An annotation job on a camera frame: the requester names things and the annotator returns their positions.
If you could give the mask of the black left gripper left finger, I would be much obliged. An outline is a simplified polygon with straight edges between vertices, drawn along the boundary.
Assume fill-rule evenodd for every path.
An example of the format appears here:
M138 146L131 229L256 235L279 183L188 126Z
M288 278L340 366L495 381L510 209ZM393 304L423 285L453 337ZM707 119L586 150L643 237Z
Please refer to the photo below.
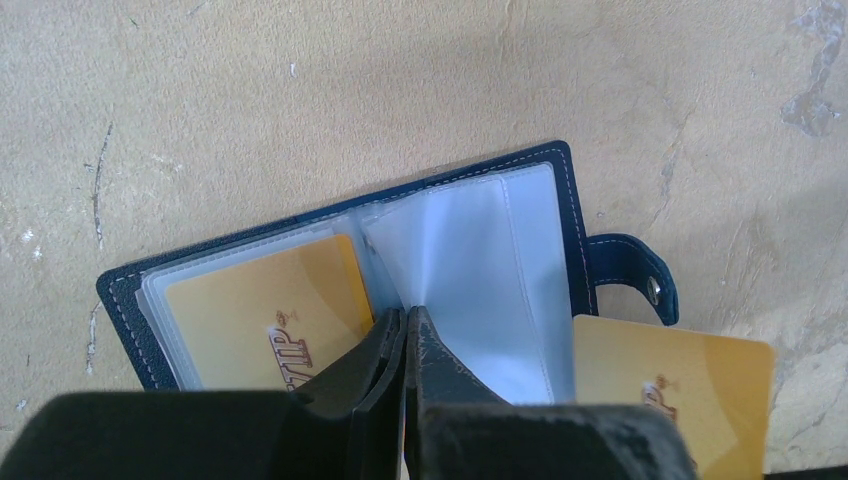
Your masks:
M394 479L407 327L388 310L291 392L83 392L26 425L5 479Z

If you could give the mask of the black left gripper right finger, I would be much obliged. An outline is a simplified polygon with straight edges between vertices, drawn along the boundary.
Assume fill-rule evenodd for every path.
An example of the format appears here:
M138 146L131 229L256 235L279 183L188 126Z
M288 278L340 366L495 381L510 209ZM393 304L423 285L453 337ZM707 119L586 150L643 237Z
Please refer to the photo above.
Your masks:
M408 315L405 458L413 479L693 479L670 420L646 406L517 406Z

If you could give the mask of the blue leather card holder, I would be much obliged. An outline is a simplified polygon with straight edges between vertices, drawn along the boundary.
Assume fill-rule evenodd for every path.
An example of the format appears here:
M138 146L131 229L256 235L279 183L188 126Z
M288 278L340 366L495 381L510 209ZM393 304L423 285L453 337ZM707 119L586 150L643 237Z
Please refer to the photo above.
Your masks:
M556 140L104 272L96 289L142 386L212 387L168 289L237 285L237 268L348 241L374 313L425 308L448 350L512 404L575 397L573 320L596 290L638 290L679 319L665 262L636 237L589 235L569 145Z

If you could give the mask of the gold VIP card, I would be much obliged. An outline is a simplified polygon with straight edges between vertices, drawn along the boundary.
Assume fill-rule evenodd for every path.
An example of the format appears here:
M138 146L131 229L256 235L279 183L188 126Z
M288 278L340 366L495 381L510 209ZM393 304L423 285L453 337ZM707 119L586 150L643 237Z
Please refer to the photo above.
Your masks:
M374 324L354 245L307 235L186 269L160 283L163 339L183 390L292 391Z
M702 479L760 479L776 351L761 341L579 315L576 399L675 424Z

